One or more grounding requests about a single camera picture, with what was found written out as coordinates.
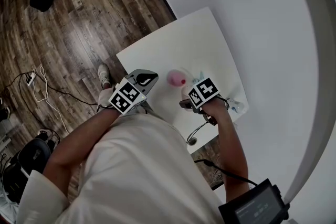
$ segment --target wooden floor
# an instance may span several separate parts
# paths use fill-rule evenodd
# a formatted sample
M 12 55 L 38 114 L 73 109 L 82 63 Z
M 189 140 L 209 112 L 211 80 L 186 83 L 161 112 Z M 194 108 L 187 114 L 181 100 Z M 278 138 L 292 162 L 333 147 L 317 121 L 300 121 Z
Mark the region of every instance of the wooden floor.
M 0 0 L 0 91 L 18 74 L 33 69 L 39 72 L 42 65 L 51 86 L 95 103 L 101 90 L 100 63 L 105 62 L 112 76 L 120 80 L 125 71 L 116 54 L 173 20 L 163 0 L 55 0 L 44 13 L 31 8 L 29 0 Z M 38 104 L 25 80 L 23 76 L 22 94 L 30 109 L 46 127 L 64 137 L 58 113 L 45 102 Z M 0 124 L 0 136 L 7 134 L 12 139 L 5 151 L 8 156 L 42 128 L 26 108 L 18 82 L 9 88 L 10 98 L 5 100 L 12 116 Z M 41 99 L 44 84 L 39 79 L 36 90 Z M 49 101 L 62 113 L 69 132 L 96 109 L 51 90 Z M 76 189 L 76 178 L 73 182 Z

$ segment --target curved white wall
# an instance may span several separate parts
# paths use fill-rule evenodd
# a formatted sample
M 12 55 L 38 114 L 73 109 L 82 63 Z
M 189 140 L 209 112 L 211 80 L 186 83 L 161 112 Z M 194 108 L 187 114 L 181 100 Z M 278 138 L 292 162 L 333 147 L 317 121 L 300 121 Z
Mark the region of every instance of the curved white wall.
M 204 6 L 211 8 L 250 105 L 237 122 L 250 178 L 257 182 L 269 178 L 282 194 L 291 186 L 293 197 L 293 187 L 299 186 L 293 182 L 315 124 L 321 80 L 307 0 L 167 1 L 177 18 Z M 328 62 L 335 59 L 333 53 Z

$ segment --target forearm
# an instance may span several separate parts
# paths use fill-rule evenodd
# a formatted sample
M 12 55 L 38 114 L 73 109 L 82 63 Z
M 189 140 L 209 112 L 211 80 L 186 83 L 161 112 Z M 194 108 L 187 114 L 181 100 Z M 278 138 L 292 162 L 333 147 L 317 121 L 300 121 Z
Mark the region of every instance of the forearm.
M 220 156 L 224 170 L 248 178 L 245 154 L 226 110 L 216 116 L 219 131 Z
M 76 128 L 55 148 L 43 175 L 66 195 L 71 171 L 86 159 L 119 115 L 116 110 L 105 109 Z

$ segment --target power strip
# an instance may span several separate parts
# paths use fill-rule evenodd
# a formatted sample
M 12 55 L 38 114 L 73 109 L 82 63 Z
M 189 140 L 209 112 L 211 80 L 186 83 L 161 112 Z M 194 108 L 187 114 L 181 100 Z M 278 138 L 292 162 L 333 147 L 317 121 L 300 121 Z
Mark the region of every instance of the power strip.
M 33 81 L 34 81 L 35 78 L 36 78 L 36 74 L 35 74 L 35 71 L 33 70 L 31 75 L 28 75 L 27 85 L 30 86 L 31 84 L 33 84 Z

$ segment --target black electronic device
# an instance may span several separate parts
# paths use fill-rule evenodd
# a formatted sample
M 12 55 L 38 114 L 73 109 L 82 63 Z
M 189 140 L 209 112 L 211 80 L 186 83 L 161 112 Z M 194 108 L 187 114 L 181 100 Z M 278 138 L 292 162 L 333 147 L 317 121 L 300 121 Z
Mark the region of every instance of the black electronic device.
M 279 224 L 289 218 L 289 206 L 282 201 L 278 187 L 267 179 L 219 210 L 229 224 Z

